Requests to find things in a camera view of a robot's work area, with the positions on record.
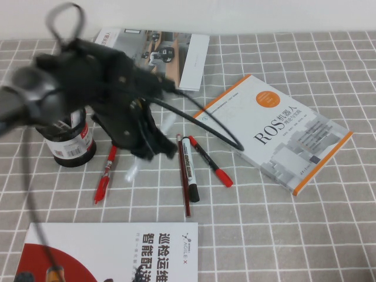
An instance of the white wall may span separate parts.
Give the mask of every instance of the white wall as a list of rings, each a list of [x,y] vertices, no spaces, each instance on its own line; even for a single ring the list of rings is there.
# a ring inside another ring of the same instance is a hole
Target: white wall
[[[74,0],[87,16],[85,36],[102,26],[201,33],[376,29],[374,0]],[[45,15],[63,0],[0,0],[0,39],[48,38]],[[58,20],[67,36],[74,11]]]

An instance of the white marker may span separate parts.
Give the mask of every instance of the white marker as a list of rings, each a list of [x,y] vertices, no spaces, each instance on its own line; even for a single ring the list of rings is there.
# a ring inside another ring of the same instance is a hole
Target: white marker
[[[182,139],[184,161],[186,164],[186,173],[189,186],[189,200],[193,203],[200,200],[199,191],[197,190],[196,175],[194,174],[192,152],[190,150],[190,140],[188,137]]]

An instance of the book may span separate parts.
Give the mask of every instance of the book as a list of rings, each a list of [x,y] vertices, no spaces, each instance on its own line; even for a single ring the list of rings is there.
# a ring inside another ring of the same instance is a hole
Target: book
[[[197,223],[41,223],[65,281],[198,280]],[[58,281],[31,223],[15,281]]]
[[[125,52],[137,66],[165,75],[181,90],[200,89],[208,35],[103,28],[95,43]]]
[[[205,108],[242,143],[237,155],[295,196],[352,135],[252,75]],[[203,111],[194,117],[230,138]]]

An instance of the red pen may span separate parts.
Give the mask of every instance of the red pen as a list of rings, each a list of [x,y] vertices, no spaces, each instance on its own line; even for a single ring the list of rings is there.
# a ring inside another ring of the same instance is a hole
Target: red pen
[[[94,197],[95,204],[102,201],[103,198],[106,195],[106,189],[107,189],[108,183],[110,181],[109,172],[110,172],[110,169],[112,167],[112,163],[115,160],[115,155],[116,155],[117,149],[118,148],[114,145],[111,147],[111,151],[110,151],[108,158],[107,158],[107,164],[106,164],[106,167],[105,167],[105,171],[103,172],[102,178],[100,179],[100,182],[98,184],[98,189],[97,189],[95,197]]]
[[[218,165],[209,157],[209,155],[205,152],[205,150],[198,144],[198,142],[193,138],[193,136],[189,136],[189,140],[191,145],[200,153],[200,155],[204,158],[207,164],[214,170],[217,177],[222,181],[222,183],[226,187],[231,187],[234,183],[231,178],[221,170]]]

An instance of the gray checkered tablecloth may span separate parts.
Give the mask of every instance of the gray checkered tablecloth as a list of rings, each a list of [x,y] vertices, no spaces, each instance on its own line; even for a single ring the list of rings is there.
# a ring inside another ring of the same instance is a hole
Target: gray checkered tablecloth
[[[33,135],[32,191],[47,222],[196,221],[200,282],[375,281],[376,277],[376,32],[212,36],[199,92],[205,104],[245,74],[271,84],[354,131],[352,139],[298,197],[232,154],[216,138],[179,119],[170,137],[193,135],[234,180],[225,188],[197,153],[201,201],[184,218],[177,158],[158,156],[133,183],[133,162],[117,155],[106,199],[93,205],[110,140],[88,118],[96,156],[75,169],[58,166]],[[0,43],[0,79],[27,65],[54,41]],[[194,114],[186,100],[167,100]],[[168,111],[153,106],[157,123]],[[12,282],[29,219],[21,187],[22,129],[0,139],[0,276]]]

